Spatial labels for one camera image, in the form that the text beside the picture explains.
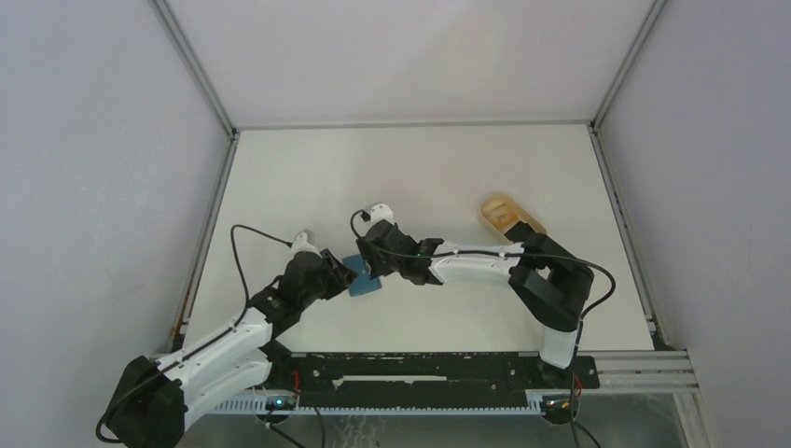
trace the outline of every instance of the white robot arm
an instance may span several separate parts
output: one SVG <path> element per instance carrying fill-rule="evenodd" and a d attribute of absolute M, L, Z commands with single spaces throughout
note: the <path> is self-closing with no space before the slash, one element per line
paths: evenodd
<path fill-rule="evenodd" d="M 371 227 L 357 246 L 371 277 L 399 272 L 416 285 L 509 287 L 544 326 L 541 359 L 558 369 L 569 366 L 593 272 L 551 238 L 531 232 L 513 245 L 457 245 L 438 238 L 416 242 L 401 232 L 386 204 L 372 205 L 362 215 Z M 538 272 L 545 268 L 546 278 Z"/>

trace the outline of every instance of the wire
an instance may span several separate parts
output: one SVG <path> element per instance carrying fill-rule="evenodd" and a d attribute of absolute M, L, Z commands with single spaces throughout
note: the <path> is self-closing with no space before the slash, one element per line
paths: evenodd
<path fill-rule="evenodd" d="M 271 239 L 272 241 L 276 241 L 278 243 L 282 243 L 284 245 L 287 245 L 288 247 L 291 247 L 291 243 L 288 243 L 285 240 L 282 240 L 280 238 L 276 238 L 276 237 L 271 236 L 271 235 L 269 235 L 267 233 L 264 233 L 263 231 L 259 231 L 258 229 L 253 229 L 252 227 L 248 227 L 248 226 L 245 226 L 243 224 L 234 224 L 233 226 L 230 227 L 230 246 L 231 246 L 231 249 L 233 250 L 233 260 L 236 263 L 236 269 L 239 271 L 239 277 L 242 280 L 242 288 L 244 289 L 244 308 L 242 309 L 242 312 L 239 314 L 239 317 L 237 317 L 236 320 L 234 321 L 233 327 L 225 329 L 223 332 L 221 332 L 220 334 L 216 335 L 214 338 L 209 340 L 207 343 L 202 344 L 200 347 L 198 347 L 195 350 L 192 350 L 188 354 L 184 355 L 184 357 L 182 358 L 182 362 L 190 360 L 192 357 L 194 357 L 195 355 L 198 355 L 201 351 L 205 350 L 207 347 L 209 347 L 213 343 L 216 343 L 217 341 L 219 341 L 220 339 L 222 339 L 223 337 L 227 336 L 229 333 L 234 331 L 236 329 L 236 327 L 239 326 L 239 323 L 242 322 L 242 319 L 244 319 L 244 316 L 247 315 L 247 309 L 250 307 L 250 291 L 249 291 L 249 289 L 247 287 L 247 281 L 244 279 L 244 272 L 242 270 L 242 264 L 239 262 L 239 252 L 236 249 L 236 238 L 235 238 L 235 234 L 234 234 L 234 231 L 236 231 L 236 229 L 245 229 L 247 231 L 251 231 L 253 233 L 257 233 L 257 234 L 259 234 L 261 236 L 265 236 L 265 237 Z M 273 286 L 276 282 L 278 282 L 280 280 L 280 278 L 281 278 L 280 276 L 275 277 L 274 280 L 272 280 L 271 283 L 269 283 L 269 285 L 267 287 Z M 94 429 L 94 435 L 96 436 L 96 439 L 99 439 L 99 441 L 102 441 L 104 443 L 121 443 L 121 440 L 119 440 L 119 439 L 110 439 L 110 438 L 106 437 L 104 434 L 102 434 L 102 426 L 107 422 L 107 419 L 109 418 L 110 414 L 118 407 L 118 405 L 121 402 L 123 402 L 124 400 L 128 399 L 132 394 L 134 394 L 135 392 L 141 390 L 142 388 L 146 387 L 147 385 L 151 384 L 154 380 L 160 378 L 162 375 L 164 375 L 168 371 L 171 371 L 172 369 L 174 369 L 178 365 L 179 365 L 179 362 L 176 361 L 176 362 L 170 364 L 169 366 L 165 367 L 164 369 L 158 370 L 157 372 L 155 372 L 154 374 L 152 374 L 151 376 L 149 376 L 148 378 L 146 378 L 142 382 L 140 382 L 137 385 L 135 385 L 135 387 L 131 388 L 129 391 L 127 391 L 126 393 L 121 395 L 121 397 L 119 399 L 117 399 L 117 400 L 113 401 L 112 403 L 110 403 L 110 405 L 107 406 L 106 411 L 104 411 L 104 413 L 102 414 L 102 417 L 99 418 L 99 422 L 96 423 L 96 428 Z"/>
<path fill-rule="evenodd" d="M 316 417 L 319 419 L 319 427 L 322 429 L 322 448 L 326 446 L 326 427 L 324 426 L 324 417 L 322 417 L 321 413 L 319 412 L 319 408 L 313 407 L 313 411 L 316 412 Z"/>
<path fill-rule="evenodd" d="M 287 441 L 290 441 L 291 443 L 293 443 L 294 446 L 297 446 L 299 448 L 307 448 L 302 443 L 299 443 L 298 441 L 296 441 L 293 437 L 291 437 L 288 434 L 284 433 L 280 428 L 270 425 L 270 429 L 272 431 L 274 431 L 274 433 L 277 434 L 278 436 L 280 436 L 280 437 L 286 439 Z"/>
<path fill-rule="evenodd" d="M 574 373 L 574 370 L 572 370 L 571 392 L 569 393 L 569 404 L 571 404 L 571 406 L 569 406 L 569 410 L 570 410 L 569 413 L 571 413 L 570 425 L 571 425 L 571 435 L 572 435 L 572 437 L 574 437 L 574 445 L 576 446 L 576 448 L 580 448 L 579 435 L 576 433 L 575 415 L 574 415 L 574 398 L 575 398 L 574 388 L 575 388 L 575 385 L 576 385 L 575 384 L 575 376 L 576 376 L 576 374 Z"/>
<path fill-rule="evenodd" d="M 325 446 L 326 446 L 326 427 L 324 425 L 324 417 L 322 417 L 321 413 L 319 413 L 319 408 L 313 407 L 313 410 L 316 412 L 316 416 L 319 419 L 319 427 L 321 428 L 321 431 L 322 431 L 322 448 L 325 448 Z M 270 416 L 272 415 L 272 413 L 274 413 L 274 409 L 270 410 L 269 413 L 267 413 L 267 415 L 262 420 L 260 419 L 260 417 L 258 419 L 261 420 L 262 422 L 264 422 L 267 425 L 268 429 L 271 429 L 272 431 L 275 432 L 275 434 L 277 434 L 280 437 L 286 439 L 287 441 L 290 441 L 295 446 L 297 446 L 299 448 L 307 448 L 305 445 L 303 445 L 302 443 L 299 443 L 296 439 L 294 439 L 293 437 L 291 437 L 288 434 L 286 434 L 282 429 L 273 426 L 272 423 L 269 423 L 269 419 L 270 419 Z"/>
<path fill-rule="evenodd" d="M 349 218 L 349 227 L 352 228 L 352 233 L 354 234 L 354 237 L 356 237 L 357 239 L 362 238 L 362 235 L 360 235 L 360 232 L 358 232 L 357 229 L 354 227 L 354 219 L 357 217 L 357 215 L 363 215 L 364 213 L 366 213 L 366 211 L 361 208 L 356 212 L 352 213 L 352 217 Z"/>
<path fill-rule="evenodd" d="M 590 437 L 590 439 L 593 441 L 593 444 L 596 445 L 596 448 L 602 448 L 602 445 L 599 443 L 599 441 L 597 441 L 596 438 L 593 437 L 593 434 L 591 434 L 586 427 L 583 427 L 581 423 L 574 422 L 572 425 L 582 429 L 582 432 L 588 434 L 588 437 Z"/>

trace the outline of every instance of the blue object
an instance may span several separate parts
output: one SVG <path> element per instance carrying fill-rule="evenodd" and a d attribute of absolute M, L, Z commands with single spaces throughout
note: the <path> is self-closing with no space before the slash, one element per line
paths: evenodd
<path fill-rule="evenodd" d="M 342 262 L 343 266 L 357 273 L 357 278 L 354 279 L 352 285 L 349 287 L 350 296 L 362 296 L 363 294 L 368 294 L 377 289 L 382 289 L 382 281 L 379 278 L 370 278 L 368 266 L 363 261 L 361 255 L 346 257 Z"/>

